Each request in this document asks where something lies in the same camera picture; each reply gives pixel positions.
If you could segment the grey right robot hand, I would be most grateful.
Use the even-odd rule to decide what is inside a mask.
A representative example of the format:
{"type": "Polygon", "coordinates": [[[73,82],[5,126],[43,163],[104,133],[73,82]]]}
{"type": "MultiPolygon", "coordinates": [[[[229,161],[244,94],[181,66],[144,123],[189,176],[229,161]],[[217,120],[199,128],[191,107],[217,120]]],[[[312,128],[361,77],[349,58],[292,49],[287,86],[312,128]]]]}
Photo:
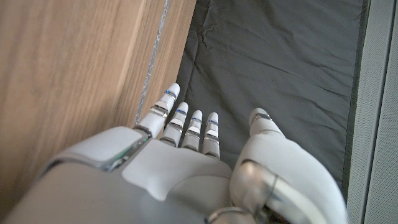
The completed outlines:
{"type": "Polygon", "coordinates": [[[219,117],[189,113],[171,85],[133,128],[54,156],[6,223],[347,223],[327,169],[256,108],[236,164],[220,158],[219,117]]]}

